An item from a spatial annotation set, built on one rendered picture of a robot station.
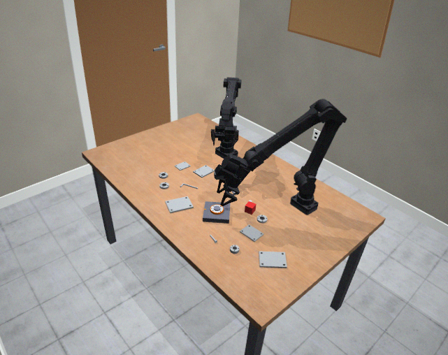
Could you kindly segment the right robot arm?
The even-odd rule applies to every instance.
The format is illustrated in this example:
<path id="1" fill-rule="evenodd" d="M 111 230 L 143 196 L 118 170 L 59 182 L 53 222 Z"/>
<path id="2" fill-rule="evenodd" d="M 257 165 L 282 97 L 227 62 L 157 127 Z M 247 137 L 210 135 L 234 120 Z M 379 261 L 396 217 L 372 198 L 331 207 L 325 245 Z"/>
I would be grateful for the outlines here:
<path id="1" fill-rule="evenodd" d="M 235 107 L 236 96 L 238 97 L 238 88 L 241 88 L 241 80 L 239 78 L 225 78 L 224 87 L 226 87 L 226 97 L 222 102 L 220 108 L 219 126 L 234 126 L 233 117 L 235 117 L 237 107 Z M 234 87 L 236 92 L 234 92 Z M 235 95 L 235 96 L 234 96 Z M 231 115 L 233 113 L 233 115 Z M 232 125 L 231 125 L 232 123 Z M 234 126 L 237 130 L 237 126 Z M 218 138 L 221 141 L 220 146 L 215 148 L 215 151 L 227 157 L 229 154 L 237 155 L 238 151 L 233 146 L 233 136 L 225 136 L 225 138 Z M 225 141 L 228 140 L 228 141 Z M 220 149 L 221 147 L 221 149 Z"/>

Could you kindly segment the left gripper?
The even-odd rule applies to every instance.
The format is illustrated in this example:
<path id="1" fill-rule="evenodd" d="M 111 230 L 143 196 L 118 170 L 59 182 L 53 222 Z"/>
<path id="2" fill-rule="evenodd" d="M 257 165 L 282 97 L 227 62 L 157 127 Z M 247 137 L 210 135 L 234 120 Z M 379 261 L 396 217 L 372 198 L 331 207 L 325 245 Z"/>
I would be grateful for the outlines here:
<path id="1" fill-rule="evenodd" d="M 232 202 L 234 202 L 234 201 L 237 201 L 237 197 L 235 197 L 233 194 L 231 194 L 231 193 L 229 193 L 230 191 L 234 191 L 235 192 L 235 194 L 237 194 L 237 195 L 239 195 L 239 189 L 238 189 L 238 186 L 239 186 L 239 184 L 243 181 L 243 180 L 241 180 L 240 178 L 239 178 L 239 182 L 236 184 L 236 186 L 235 187 L 230 187 L 230 186 L 228 186 L 227 185 L 227 183 L 226 183 L 226 180 L 225 179 L 223 179 L 223 180 L 219 180 L 219 184 L 218 184 L 218 188 L 217 188 L 217 193 L 219 194 L 219 193 L 221 193 L 222 191 L 225 191 L 224 192 L 224 195 L 223 195 L 223 198 L 222 198 L 222 202 L 221 202 L 221 206 L 224 206 L 224 205 L 226 205 L 226 204 L 228 204 L 228 203 L 232 203 Z M 224 187 L 221 189 L 221 190 L 219 190 L 220 189 L 220 187 L 221 187 L 221 183 L 224 183 Z M 227 201 L 227 202 L 225 202 L 224 203 L 224 201 L 225 201 L 225 199 L 226 198 L 231 198 L 231 200 L 229 200 L 229 201 Z"/>

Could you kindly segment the red cube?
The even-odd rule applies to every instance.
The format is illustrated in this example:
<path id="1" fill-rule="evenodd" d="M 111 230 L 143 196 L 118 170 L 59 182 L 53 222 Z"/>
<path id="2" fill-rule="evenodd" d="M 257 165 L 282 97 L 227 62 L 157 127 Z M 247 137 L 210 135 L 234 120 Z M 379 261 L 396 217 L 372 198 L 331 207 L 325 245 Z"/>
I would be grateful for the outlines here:
<path id="1" fill-rule="evenodd" d="M 256 210 L 256 204 L 255 203 L 252 203 L 252 202 L 248 202 L 246 205 L 245 205 L 245 212 L 246 213 L 248 213 L 248 214 L 253 214 L 254 213 L 254 211 Z"/>

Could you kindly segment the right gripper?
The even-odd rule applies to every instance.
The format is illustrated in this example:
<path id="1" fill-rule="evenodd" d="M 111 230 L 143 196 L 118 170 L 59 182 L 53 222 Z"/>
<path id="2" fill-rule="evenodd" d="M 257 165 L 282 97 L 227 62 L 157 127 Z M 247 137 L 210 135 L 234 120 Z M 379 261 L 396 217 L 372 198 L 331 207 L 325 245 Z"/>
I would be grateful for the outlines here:
<path id="1" fill-rule="evenodd" d="M 225 136 L 233 136 L 233 146 L 234 146 L 235 143 L 238 141 L 238 133 L 239 130 L 236 130 L 236 128 L 233 126 L 215 126 L 215 129 L 211 129 L 211 138 L 213 141 L 213 145 L 215 145 L 215 138 L 225 138 Z"/>

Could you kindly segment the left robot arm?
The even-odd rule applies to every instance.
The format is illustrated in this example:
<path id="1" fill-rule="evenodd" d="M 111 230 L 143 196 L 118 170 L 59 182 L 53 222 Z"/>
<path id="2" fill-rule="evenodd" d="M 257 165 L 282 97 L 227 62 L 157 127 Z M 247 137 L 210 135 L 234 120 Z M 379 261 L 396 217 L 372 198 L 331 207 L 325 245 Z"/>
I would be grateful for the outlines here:
<path id="1" fill-rule="evenodd" d="M 306 164 L 294 175 L 294 185 L 298 185 L 296 188 L 299 191 L 297 193 L 298 197 L 297 194 L 291 197 L 291 201 L 306 212 L 316 208 L 319 203 L 314 200 L 315 198 L 312 194 L 315 193 L 317 171 L 337 130 L 347 120 L 339 110 L 334 108 L 335 106 L 331 106 L 332 104 L 328 102 L 326 99 L 316 101 L 304 115 L 277 132 L 268 140 L 246 151 L 243 158 L 229 154 L 223 159 L 222 165 L 216 167 L 214 172 L 215 179 L 223 180 L 228 176 L 225 179 L 227 185 L 235 187 L 240 181 L 239 178 L 244 180 L 250 171 L 253 171 L 256 167 L 264 163 L 271 154 L 301 135 L 310 127 L 322 122 L 325 123 L 324 127 Z"/>

